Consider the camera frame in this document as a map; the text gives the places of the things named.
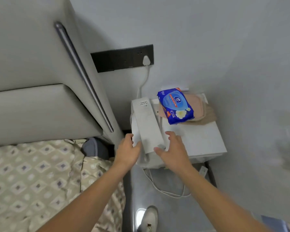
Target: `hand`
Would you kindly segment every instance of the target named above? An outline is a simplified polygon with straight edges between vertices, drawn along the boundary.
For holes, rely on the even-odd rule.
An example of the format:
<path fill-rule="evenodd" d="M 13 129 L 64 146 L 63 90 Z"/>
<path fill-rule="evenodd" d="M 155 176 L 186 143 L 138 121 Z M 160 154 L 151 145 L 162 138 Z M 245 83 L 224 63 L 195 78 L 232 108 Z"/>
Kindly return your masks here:
<path fill-rule="evenodd" d="M 125 171 L 129 171 L 133 167 L 141 151 L 142 143 L 139 141 L 138 144 L 133 147 L 132 137 L 133 134 L 126 134 L 116 151 L 114 165 L 123 167 Z"/>
<path fill-rule="evenodd" d="M 191 167 L 192 164 L 182 142 L 182 138 L 172 131 L 166 131 L 165 134 L 169 135 L 169 150 L 164 151 L 159 147 L 155 147 L 154 151 L 170 170 L 176 174 L 180 174 L 183 170 Z"/>

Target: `patterned bedsheet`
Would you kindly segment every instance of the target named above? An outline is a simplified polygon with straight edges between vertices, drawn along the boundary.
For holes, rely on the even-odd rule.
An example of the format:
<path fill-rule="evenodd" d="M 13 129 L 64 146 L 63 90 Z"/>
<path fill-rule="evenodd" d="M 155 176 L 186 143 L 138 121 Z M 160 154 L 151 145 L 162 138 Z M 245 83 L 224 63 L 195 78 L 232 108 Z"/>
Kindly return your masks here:
<path fill-rule="evenodd" d="M 84 157 L 84 140 L 0 147 L 0 232 L 36 231 L 98 179 L 111 161 Z M 93 231 L 121 230 L 122 183 Z"/>

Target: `white cord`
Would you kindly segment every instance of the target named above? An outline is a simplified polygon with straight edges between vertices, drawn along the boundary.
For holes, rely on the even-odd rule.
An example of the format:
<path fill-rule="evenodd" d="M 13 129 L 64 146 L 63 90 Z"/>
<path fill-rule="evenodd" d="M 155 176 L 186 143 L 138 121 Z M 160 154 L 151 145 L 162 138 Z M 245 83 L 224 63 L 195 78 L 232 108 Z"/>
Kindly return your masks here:
<path fill-rule="evenodd" d="M 185 198 L 185 197 L 189 197 L 189 196 L 191 195 L 191 193 L 190 193 L 189 195 L 184 195 L 184 193 L 185 193 L 185 188 L 186 188 L 185 185 L 184 185 L 183 192 L 182 192 L 181 195 L 174 194 L 174 193 L 172 193 L 172 192 L 163 191 L 163 190 L 158 189 L 158 187 L 157 187 L 157 186 L 155 185 L 155 183 L 154 183 L 154 180 L 152 179 L 152 175 L 151 175 L 151 171 L 150 171 L 150 169 L 148 169 L 148 171 L 149 171 L 150 177 L 146 174 L 145 169 L 143 169 L 144 174 L 145 174 L 146 177 L 151 181 L 151 183 L 152 183 L 152 185 L 154 186 L 154 188 L 155 188 L 157 191 L 161 192 L 162 194 L 167 195 L 167 196 L 169 196 L 169 197 L 171 197 L 171 198 L 174 198 L 174 199 Z"/>
<path fill-rule="evenodd" d="M 147 65 L 147 66 L 145 66 L 146 67 L 146 70 L 147 70 L 147 74 L 146 74 L 146 78 L 145 78 L 145 80 L 143 81 L 143 83 L 140 85 L 140 87 L 138 88 L 138 93 L 137 93 L 137 95 L 136 95 L 136 98 L 138 99 L 138 98 L 141 98 L 141 96 L 142 96 L 142 87 L 145 85 L 145 83 L 147 82 L 147 80 L 148 80 L 148 77 L 149 77 L 149 66 Z"/>

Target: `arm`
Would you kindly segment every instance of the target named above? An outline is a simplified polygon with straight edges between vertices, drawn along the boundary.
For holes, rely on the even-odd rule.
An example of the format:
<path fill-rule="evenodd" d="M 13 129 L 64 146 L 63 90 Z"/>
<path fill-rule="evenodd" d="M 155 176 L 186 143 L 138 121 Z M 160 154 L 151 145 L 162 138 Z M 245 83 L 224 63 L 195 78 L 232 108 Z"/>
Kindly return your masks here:
<path fill-rule="evenodd" d="M 38 232 L 90 232 L 98 221 L 118 183 L 138 159 L 141 143 L 132 147 L 127 134 L 121 141 L 113 166 Z"/>
<path fill-rule="evenodd" d="M 165 133 L 170 136 L 169 150 L 166 152 L 155 148 L 155 152 L 190 189 L 217 232 L 270 232 L 265 225 L 255 220 L 199 174 L 190 163 L 180 136 L 170 131 Z"/>

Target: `left hand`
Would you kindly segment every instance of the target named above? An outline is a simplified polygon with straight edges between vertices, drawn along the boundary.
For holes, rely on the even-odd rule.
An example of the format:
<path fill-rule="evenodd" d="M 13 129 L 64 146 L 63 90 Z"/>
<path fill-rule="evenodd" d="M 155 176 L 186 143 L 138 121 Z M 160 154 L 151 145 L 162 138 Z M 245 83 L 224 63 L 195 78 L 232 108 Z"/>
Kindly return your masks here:
<path fill-rule="evenodd" d="M 114 165 L 123 167 L 125 171 L 129 171 L 133 167 L 138 160 L 141 151 L 141 141 L 133 147 L 133 142 L 131 140 L 132 137 L 133 134 L 126 134 L 116 151 Z"/>

